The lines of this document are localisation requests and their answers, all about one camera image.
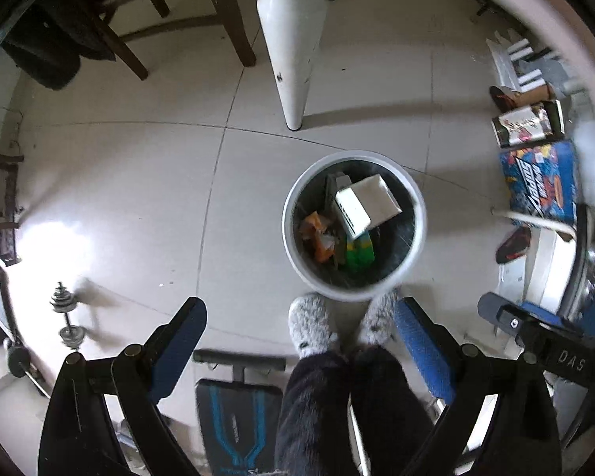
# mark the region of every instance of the screw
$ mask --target screw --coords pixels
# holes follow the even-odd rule
[[[532,352],[526,351],[523,355],[522,358],[524,359],[525,362],[527,362],[529,365],[535,365],[537,362],[537,357],[535,354],[533,354]]]
[[[478,347],[476,347],[473,343],[464,343],[461,345],[461,351],[468,358],[475,358],[479,353]]]
[[[130,344],[124,349],[124,354],[129,358],[133,358],[141,353],[141,345],[138,343]]]
[[[75,365],[78,361],[82,359],[82,355],[76,352],[71,352],[68,356],[66,356],[66,364],[67,365]]]

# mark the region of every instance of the blue padded handle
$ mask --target blue padded handle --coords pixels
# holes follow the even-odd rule
[[[152,387],[148,392],[154,404],[168,397],[175,389],[205,326],[207,326],[205,303],[201,299],[190,297],[161,331],[161,336],[164,337],[163,345],[159,345],[157,349],[159,358],[155,360],[152,367]]]
[[[456,396],[453,367],[430,333],[437,326],[409,297],[395,304],[395,324],[432,395],[450,404]]]

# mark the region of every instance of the green package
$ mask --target green package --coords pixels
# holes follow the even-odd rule
[[[346,266],[351,272],[365,270],[375,261],[370,234],[364,233],[355,241],[346,242]]]

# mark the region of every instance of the white table leg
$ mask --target white table leg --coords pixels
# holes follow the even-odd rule
[[[287,126],[302,126],[327,0],[258,0],[257,10]]]

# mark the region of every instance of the foot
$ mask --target foot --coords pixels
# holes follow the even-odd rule
[[[291,304],[289,334],[300,359],[340,350],[340,336],[324,298],[315,293],[298,297]]]
[[[395,331],[395,303],[398,299],[397,289],[385,295],[375,297],[363,316],[355,332],[355,345],[385,345]]]

